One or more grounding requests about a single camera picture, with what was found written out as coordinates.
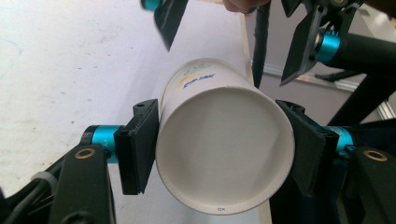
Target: teal cylindrical part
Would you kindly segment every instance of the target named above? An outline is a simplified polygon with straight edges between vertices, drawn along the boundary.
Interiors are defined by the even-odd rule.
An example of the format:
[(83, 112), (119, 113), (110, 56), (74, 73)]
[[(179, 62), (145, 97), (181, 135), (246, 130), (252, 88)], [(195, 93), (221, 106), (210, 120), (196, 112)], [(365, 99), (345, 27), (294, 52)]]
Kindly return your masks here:
[(353, 146), (352, 135), (350, 135), (349, 131), (343, 127), (335, 127), (335, 126), (324, 126), (326, 130), (335, 132), (339, 135), (338, 143), (337, 143), (337, 152), (344, 151), (346, 146)]
[(150, 10), (150, 11), (155, 11), (157, 7), (161, 4), (162, 0), (144, 0), (143, 2), (143, 8)]
[(108, 163), (117, 163), (114, 133), (119, 128), (120, 125), (100, 125), (93, 133), (92, 144), (101, 145), (103, 149), (111, 153), (111, 157), (107, 159)]
[(323, 42), (318, 52), (318, 60), (321, 63), (328, 63), (332, 60), (338, 48), (340, 47), (340, 37), (326, 32), (323, 35)]

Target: metal bolt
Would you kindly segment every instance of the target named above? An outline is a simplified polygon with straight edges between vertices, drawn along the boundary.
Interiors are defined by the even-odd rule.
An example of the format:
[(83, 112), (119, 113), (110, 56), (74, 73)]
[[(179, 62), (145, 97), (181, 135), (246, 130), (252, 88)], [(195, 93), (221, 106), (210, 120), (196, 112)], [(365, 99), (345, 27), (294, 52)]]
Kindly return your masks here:
[(364, 150), (363, 154), (374, 161), (387, 161), (388, 157), (374, 150)]
[(95, 149), (88, 147), (76, 152), (75, 157), (76, 159), (84, 160), (93, 156), (93, 154), (95, 154)]

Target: white table surface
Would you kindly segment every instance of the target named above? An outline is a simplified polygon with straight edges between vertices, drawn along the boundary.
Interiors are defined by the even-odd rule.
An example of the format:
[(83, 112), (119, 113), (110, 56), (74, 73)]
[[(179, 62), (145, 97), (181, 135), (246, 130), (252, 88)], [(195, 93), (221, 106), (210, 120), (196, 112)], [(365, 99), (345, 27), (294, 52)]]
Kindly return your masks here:
[[(244, 26), (224, 6), (190, 1), (170, 52), (137, 0), (0, 2), (0, 186), (10, 196), (93, 124), (126, 124), (161, 98), (183, 63), (217, 58), (246, 74)], [(119, 223), (259, 223), (268, 203), (215, 217), (179, 203), (154, 165), (144, 195), (123, 196), (109, 165)]]

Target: human hand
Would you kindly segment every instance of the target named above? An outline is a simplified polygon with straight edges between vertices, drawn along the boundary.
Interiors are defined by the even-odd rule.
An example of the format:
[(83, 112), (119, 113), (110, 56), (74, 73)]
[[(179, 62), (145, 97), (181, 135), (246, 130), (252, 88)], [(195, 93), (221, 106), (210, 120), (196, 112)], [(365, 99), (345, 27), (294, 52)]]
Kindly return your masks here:
[(225, 8), (231, 12), (249, 13), (254, 7), (267, 4), (270, 0), (222, 0)]

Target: white paper cup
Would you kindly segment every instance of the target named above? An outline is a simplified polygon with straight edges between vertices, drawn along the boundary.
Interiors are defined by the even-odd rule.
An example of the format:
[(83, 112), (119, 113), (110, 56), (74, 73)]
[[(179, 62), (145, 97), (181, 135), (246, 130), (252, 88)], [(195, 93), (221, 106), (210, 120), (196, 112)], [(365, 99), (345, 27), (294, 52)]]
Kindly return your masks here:
[(288, 118), (230, 64), (186, 63), (168, 82), (161, 108), (157, 168), (187, 206), (213, 215), (244, 212), (268, 200), (289, 174)]

